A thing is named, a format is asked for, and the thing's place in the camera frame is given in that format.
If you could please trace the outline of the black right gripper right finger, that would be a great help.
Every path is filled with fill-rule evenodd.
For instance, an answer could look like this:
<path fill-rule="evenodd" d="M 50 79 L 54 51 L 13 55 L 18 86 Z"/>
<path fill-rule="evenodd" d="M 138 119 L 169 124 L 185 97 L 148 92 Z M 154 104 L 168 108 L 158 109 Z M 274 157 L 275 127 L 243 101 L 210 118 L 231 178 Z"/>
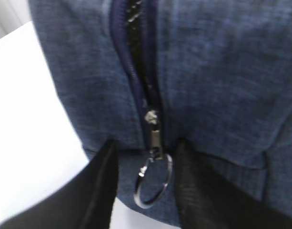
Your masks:
<path fill-rule="evenodd" d="M 175 151 L 175 199 L 183 229 L 292 229 L 292 218 L 253 199 L 184 139 Z"/>

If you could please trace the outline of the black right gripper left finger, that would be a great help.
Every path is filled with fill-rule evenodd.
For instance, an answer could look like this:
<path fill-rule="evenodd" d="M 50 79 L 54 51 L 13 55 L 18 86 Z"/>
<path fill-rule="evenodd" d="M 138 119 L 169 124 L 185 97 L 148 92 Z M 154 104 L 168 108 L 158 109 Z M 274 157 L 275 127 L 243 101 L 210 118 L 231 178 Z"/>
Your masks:
<path fill-rule="evenodd" d="M 57 192 L 0 224 L 1 229 L 108 229 L 115 202 L 118 153 L 108 140 L 88 165 Z"/>

